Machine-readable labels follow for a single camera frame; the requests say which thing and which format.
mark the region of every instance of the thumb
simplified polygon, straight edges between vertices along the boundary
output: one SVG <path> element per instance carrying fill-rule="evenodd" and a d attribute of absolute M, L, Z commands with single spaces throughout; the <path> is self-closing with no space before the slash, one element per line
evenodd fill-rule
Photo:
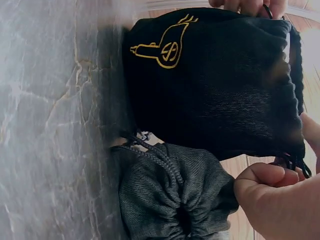
<path fill-rule="evenodd" d="M 276 165 L 256 163 L 237 177 L 234 183 L 234 193 L 240 205 L 249 204 L 267 191 L 298 182 L 299 176 L 295 171 Z"/>
<path fill-rule="evenodd" d="M 261 194 L 264 194 L 269 186 L 280 182 L 285 176 L 285 170 L 282 167 L 255 163 L 245 169 L 234 182 L 234 194 L 240 205 L 247 203 L 252 199 L 254 193 L 259 188 Z"/>

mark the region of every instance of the wooden floor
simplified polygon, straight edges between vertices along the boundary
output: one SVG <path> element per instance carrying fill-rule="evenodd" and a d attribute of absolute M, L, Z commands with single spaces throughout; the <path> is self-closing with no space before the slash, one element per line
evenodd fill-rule
<path fill-rule="evenodd" d="M 302 4 L 303 1 L 296 1 L 296 4 Z M 176 9 L 169 10 L 157 10 L 145 12 L 138 18 L 154 18 L 161 16 L 165 13 L 174 11 Z M 304 106 L 306 112 L 320 123 L 320 23 L 308 20 L 306 18 L 286 15 L 287 20 L 291 21 L 302 36 L 302 55 L 303 55 L 303 69 L 304 69 Z M 154 137 L 151 139 L 151 143 L 156 143 L 158 140 Z M 312 173 L 315 173 L 316 156 L 306 143 L 307 153 L 305 162 L 312 169 Z M 256 162 L 273 162 L 272 157 L 256 158 L 250 156 L 239 156 L 233 159 L 222 162 L 223 167 L 235 178 L 249 165 Z M 231 222 L 230 239 L 231 240 L 263 240 L 256 231 L 253 230 L 249 224 L 246 215 L 240 209 L 235 214 L 229 217 Z"/>

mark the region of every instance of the black drawstring bag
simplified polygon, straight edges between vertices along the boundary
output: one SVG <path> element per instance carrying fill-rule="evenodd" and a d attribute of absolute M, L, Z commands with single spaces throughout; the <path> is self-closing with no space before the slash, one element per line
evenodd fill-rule
<path fill-rule="evenodd" d="M 137 128 L 220 161 L 276 156 L 311 175 L 299 118 L 300 35 L 290 22 L 182 9 L 139 20 L 122 51 Z"/>
<path fill-rule="evenodd" d="M 228 240 L 227 217 L 239 205 L 234 178 L 215 156 L 206 150 L 130 139 L 148 149 L 117 147 L 136 157 L 119 189 L 130 239 Z"/>

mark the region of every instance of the drawstring cord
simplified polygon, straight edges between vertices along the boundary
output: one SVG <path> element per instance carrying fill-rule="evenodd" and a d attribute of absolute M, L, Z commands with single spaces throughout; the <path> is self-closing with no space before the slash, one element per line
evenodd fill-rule
<path fill-rule="evenodd" d="M 163 152 L 162 150 L 157 148 L 156 146 L 152 146 L 152 145 L 145 142 L 145 140 L 150 139 L 151 133 L 147 132 L 146 134 L 143 134 L 142 132 L 139 132 L 139 134 L 142 136 L 143 139 L 140 139 L 136 136 L 133 136 L 133 135 L 130 135 L 127 133 L 121 134 L 121 136 L 123 138 L 129 140 L 130 144 L 124 144 L 121 146 L 114 146 L 114 147 L 112 147 L 112 149 L 113 150 L 125 149 L 125 150 L 129 150 L 131 152 L 134 152 L 135 154 L 137 154 L 139 156 L 144 156 L 144 157 L 150 158 L 154 163 L 158 164 L 159 166 L 161 166 L 162 168 L 167 170 L 173 183 L 175 183 L 177 181 L 180 185 L 182 185 L 184 183 L 184 180 L 180 174 L 180 171 L 174 166 L 170 157 L 165 152 Z M 134 145 L 141 145 L 142 147 L 148 149 L 148 151 L 144 152 L 144 151 L 135 149 L 135 148 L 133 148 Z"/>

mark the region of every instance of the finger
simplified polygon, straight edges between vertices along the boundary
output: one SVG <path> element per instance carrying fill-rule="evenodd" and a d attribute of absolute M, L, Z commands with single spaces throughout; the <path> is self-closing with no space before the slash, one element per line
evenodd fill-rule
<path fill-rule="evenodd" d="M 237 13 L 240 7 L 240 0 L 224 0 L 224 9 Z"/>
<path fill-rule="evenodd" d="M 305 140 L 309 143 L 316 157 L 320 158 L 320 124 L 316 123 L 306 113 L 301 114 L 302 131 Z"/>
<path fill-rule="evenodd" d="M 285 170 L 283 167 L 265 164 L 255 163 L 244 170 L 237 180 L 249 180 L 256 184 L 273 185 L 280 182 L 285 176 Z"/>
<path fill-rule="evenodd" d="M 284 169 L 284 177 L 281 181 L 273 185 L 275 188 L 286 187 L 290 185 L 295 185 L 299 182 L 299 175 L 297 172 L 289 169 Z"/>
<path fill-rule="evenodd" d="M 285 162 L 285 161 L 283 160 L 283 158 L 281 158 L 281 157 L 276 157 L 276 158 L 274 159 L 273 164 L 278 165 L 278 166 L 280 166 L 280 167 L 283 167 L 283 168 L 285 168 L 285 169 L 287 168 L 286 162 Z M 304 175 L 304 173 L 303 173 L 303 171 L 302 171 L 301 168 L 296 167 L 296 168 L 295 168 L 295 172 L 298 174 L 299 182 L 302 182 L 302 181 L 306 180 L 306 177 L 305 177 L 305 175 Z"/>
<path fill-rule="evenodd" d="M 295 171 L 298 173 L 298 177 L 299 177 L 299 182 L 303 182 L 304 180 L 306 180 L 306 177 L 304 175 L 304 172 L 302 171 L 301 168 L 296 167 Z"/>
<path fill-rule="evenodd" d="M 258 15 L 263 4 L 263 0 L 244 0 L 241 3 L 241 14 L 255 17 Z"/>
<path fill-rule="evenodd" d="M 235 180 L 233 189 L 239 204 L 245 205 L 248 199 L 259 198 L 285 176 L 282 167 L 265 163 L 255 163 L 245 169 Z"/>
<path fill-rule="evenodd" d="M 225 0 L 209 0 L 209 4 L 214 8 L 220 8 L 225 4 Z"/>
<path fill-rule="evenodd" d="M 271 0 L 269 8 L 273 15 L 273 19 L 281 19 L 285 14 L 287 6 L 288 0 Z"/>

